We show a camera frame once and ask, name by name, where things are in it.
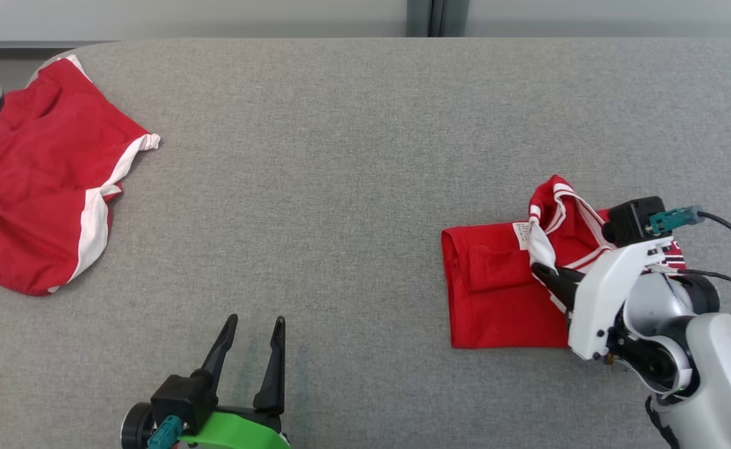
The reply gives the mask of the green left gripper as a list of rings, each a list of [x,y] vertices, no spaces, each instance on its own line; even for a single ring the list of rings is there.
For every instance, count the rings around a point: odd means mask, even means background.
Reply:
[[[213,395],[216,395],[237,326],[238,314],[229,315],[200,367]],[[188,428],[180,435],[180,441],[201,449],[291,449],[288,438],[283,435],[281,421],[286,385],[285,346],[286,321],[278,316],[269,341],[268,368],[262,386],[254,396],[254,409],[218,407],[202,424],[195,420],[194,413],[181,412],[178,418]]]

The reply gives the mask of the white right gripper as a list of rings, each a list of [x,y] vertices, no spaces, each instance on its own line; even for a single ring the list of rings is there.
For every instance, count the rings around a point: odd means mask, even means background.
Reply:
[[[585,273],[565,267],[531,264],[551,302],[566,316],[573,313],[568,345],[583,360],[611,352],[617,337],[610,329],[627,332],[624,346],[642,345],[634,357],[657,356],[679,361],[679,345],[657,330],[679,315],[679,287],[662,272],[671,236],[616,248],[601,255]]]

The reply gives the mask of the red shirt with white sleeves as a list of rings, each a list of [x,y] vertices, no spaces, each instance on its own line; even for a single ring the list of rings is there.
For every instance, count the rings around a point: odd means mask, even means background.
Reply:
[[[602,236],[610,208],[594,208],[562,176],[533,192],[519,221],[445,228],[450,342],[455,349],[568,347],[569,316],[531,264],[587,273],[616,249]]]

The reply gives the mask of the red shorts with white trim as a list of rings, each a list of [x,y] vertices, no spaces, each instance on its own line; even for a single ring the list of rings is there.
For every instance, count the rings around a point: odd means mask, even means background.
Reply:
[[[109,202],[160,136],[112,105],[77,56],[40,69],[0,113],[0,286],[48,296],[104,252]]]

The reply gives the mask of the grey metal frame post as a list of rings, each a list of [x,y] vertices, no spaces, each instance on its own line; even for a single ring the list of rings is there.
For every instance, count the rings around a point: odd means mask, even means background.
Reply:
[[[407,37],[463,37],[470,0],[406,0]]]

